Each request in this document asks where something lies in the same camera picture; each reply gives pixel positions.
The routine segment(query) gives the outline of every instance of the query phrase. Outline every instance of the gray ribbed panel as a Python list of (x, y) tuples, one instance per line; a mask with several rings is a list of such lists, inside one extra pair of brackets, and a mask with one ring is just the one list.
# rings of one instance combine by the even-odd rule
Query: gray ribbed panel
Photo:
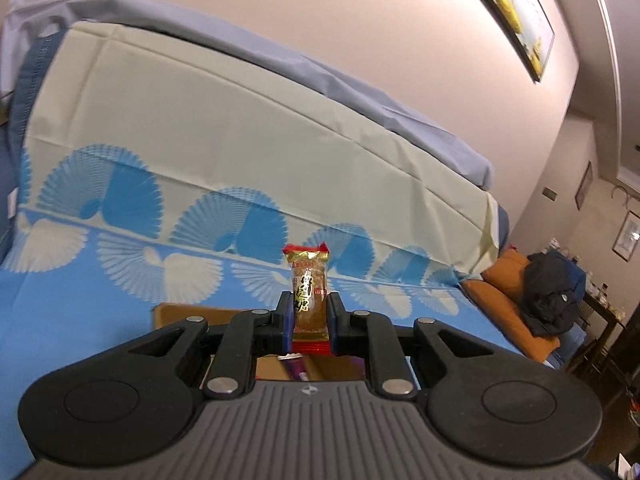
[[(313, 385), (318, 392), (303, 393)], [(530, 472), (451, 450), (407, 402), (364, 382), (257, 381), (248, 396), (210, 402), (172, 448), (137, 464), (80, 470), (42, 461), (24, 480), (588, 480), (578, 461)]]

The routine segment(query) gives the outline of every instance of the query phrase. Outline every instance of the light purple cloth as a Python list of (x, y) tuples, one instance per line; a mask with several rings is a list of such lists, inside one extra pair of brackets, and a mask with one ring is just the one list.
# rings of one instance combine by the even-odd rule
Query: light purple cloth
[(80, 20), (154, 30), (254, 63), (395, 132), (476, 186), (491, 186), (494, 168), (487, 159), (384, 92), (225, 20), (156, 0), (12, 0), (2, 24), (0, 94), (13, 90), (22, 60), (35, 38), (69, 28)]

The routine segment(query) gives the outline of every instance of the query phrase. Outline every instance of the dark floor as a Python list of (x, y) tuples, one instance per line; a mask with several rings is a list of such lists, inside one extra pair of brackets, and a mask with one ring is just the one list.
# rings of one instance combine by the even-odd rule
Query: dark floor
[[(591, 376), (585, 380), (596, 392), (603, 406), (620, 388), (620, 383), (608, 370), (599, 377)], [(622, 453), (630, 463), (640, 462), (638, 428), (629, 419), (628, 412), (629, 401), (625, 395), (621, 395), (604, 413), (600, 433), (587, 455), (588, 463), (607, 465), (618, 453)]]

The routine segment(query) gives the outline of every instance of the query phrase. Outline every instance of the orange cushion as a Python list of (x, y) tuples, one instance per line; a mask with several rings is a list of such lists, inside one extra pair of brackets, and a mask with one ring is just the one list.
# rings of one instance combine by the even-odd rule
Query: orange cushion
[(480, 280), (462, 282), (465, 292), (524, 355), (543, 363), (560, 346), (556, 336), (537, 337), (518, 315), (518, 306), (494, 286)]
[(508, 249), (495, 263), (482, 273), (484, 280), (507, 295), (510, 300), (520, 303), (524, 291), (524, 268), (529, 263), (526, 256)]

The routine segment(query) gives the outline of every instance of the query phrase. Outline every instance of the painting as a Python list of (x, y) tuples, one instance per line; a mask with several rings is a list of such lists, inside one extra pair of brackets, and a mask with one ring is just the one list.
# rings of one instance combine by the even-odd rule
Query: painting
[(640, 216), (632, 211), (627, 211), (625, 221), (622, 222), (622, 227), (613, 244), (613, 252), (628, 262), (634, 253), (638, 240), (640, 240)]
[(580, 181), (580, 187), (578, 187), (578, 191), (575, 193), (575, 205), (578, 206), (578, 211), (582, 209), (582, 204), (584, 204), (584, 199), (587, 197), (587, 192), (591, 187), (591, 183), (593, 182), (593, 168), (591, 167), (591, 161), (587, 164), (587, 169), (584, 170), (584, 175), (582, 176), (582, 180)]
[(540, 81), (554, 31), (539, 0), (484, 0), (502, 25), (534, 81)]

